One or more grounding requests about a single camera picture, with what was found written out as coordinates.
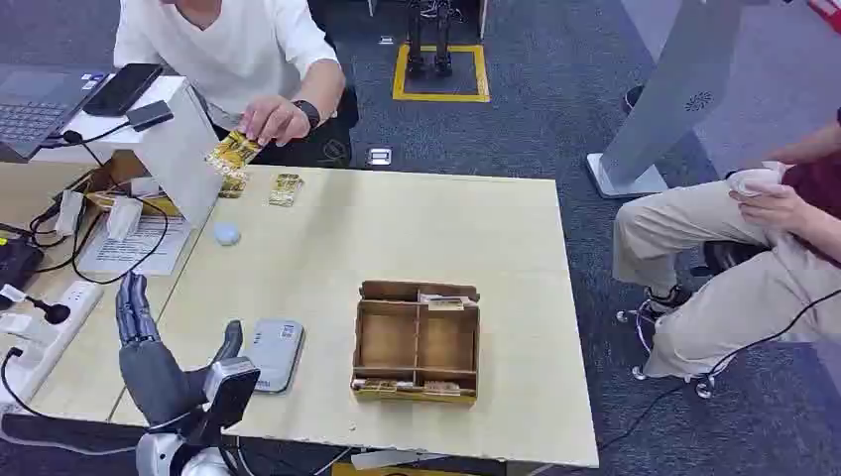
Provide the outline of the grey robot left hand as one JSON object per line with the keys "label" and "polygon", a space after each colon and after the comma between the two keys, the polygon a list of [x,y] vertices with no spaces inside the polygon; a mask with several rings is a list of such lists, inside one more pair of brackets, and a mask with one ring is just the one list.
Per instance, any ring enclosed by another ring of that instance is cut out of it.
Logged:
{"label": "grey robot left hand", "polygon": [[135,406],[150,426],[160,426],[208,402],[204,385],[212,366],[180,367],[152,318],[146,287],[147,278],[134,272],[121,280],[115,299],[119,366]]}

